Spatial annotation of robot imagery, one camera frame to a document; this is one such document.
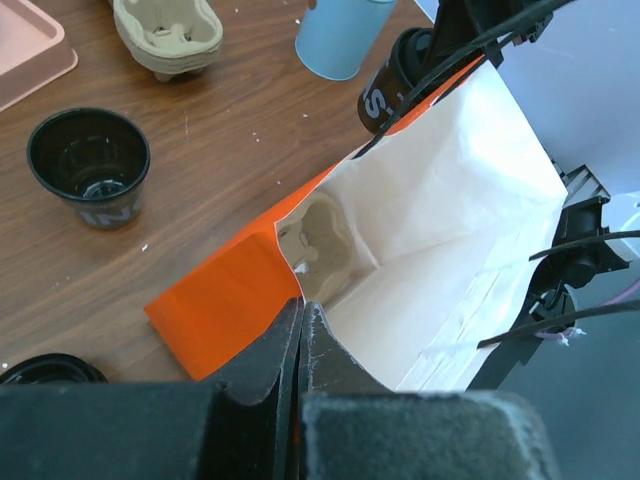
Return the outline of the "orange paper bag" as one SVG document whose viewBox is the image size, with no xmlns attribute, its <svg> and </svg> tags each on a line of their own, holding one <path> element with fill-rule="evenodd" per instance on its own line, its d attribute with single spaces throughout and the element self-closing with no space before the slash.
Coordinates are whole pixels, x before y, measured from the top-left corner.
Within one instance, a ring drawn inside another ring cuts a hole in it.
<svg viewBox="0 0 640 480">
<path fill-rule="evenodd" d="M 475 60 L 147 305 L 192 378 L 264 334 L 287 300 L 306 300 L 276 224 L 316 191 L 340 204 L 355 242 L 349 279 L 322 304 L 329 329 L 393 391 L 471 383 L 514 324 L 567 196 L 496 68 Z"/>
</svg>

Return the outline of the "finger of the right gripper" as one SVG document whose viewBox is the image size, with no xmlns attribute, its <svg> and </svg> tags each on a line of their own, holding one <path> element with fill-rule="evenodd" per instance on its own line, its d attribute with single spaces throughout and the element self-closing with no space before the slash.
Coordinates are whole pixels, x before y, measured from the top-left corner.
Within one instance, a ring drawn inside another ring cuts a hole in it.
<svg viewBox="0 0 640 480">
<path fill-rule="evenodd" d="M 429 45 L 429 64 L 441 64 L 459 48 L 504 20 L 504 1 L 440 1 Z"/>
</svg>

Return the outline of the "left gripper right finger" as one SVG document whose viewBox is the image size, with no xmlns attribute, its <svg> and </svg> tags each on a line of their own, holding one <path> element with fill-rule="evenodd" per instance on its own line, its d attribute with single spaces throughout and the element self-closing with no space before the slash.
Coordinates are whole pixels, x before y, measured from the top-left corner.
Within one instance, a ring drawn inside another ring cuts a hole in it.
<svg viewBox="0 0 640 480">
<path fill-rule="evenodd" d="M 545 426 L 504 392 L 393 393 L 338 343 L 310 302 L 300 338 L 303 479 L 557 479 Z"/>
</svg>

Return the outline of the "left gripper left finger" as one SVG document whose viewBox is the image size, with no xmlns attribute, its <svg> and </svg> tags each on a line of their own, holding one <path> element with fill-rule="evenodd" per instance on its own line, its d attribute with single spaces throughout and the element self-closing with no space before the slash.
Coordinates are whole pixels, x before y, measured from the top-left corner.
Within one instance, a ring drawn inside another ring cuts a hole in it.
<svg viewBox="0 0 640 480">
<path fill-rule="evenodd" d="M 211 376 L 1 384 L 5 479 L 282 479 L 304 303 Z"/>
</svg>

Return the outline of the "single cardboard cup carrier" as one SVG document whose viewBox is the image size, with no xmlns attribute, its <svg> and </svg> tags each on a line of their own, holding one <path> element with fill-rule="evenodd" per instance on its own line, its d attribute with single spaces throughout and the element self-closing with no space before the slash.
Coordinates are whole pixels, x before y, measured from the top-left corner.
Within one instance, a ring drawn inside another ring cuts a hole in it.
<svg viewBox="0 0 640 480">
<path fill-rule="evenodd" d="M 279 248 L 308 301 L 326 304 L 346 284 L 355 242 L 340 204 L 316 191 L 276 224 Z"/>
</svg>

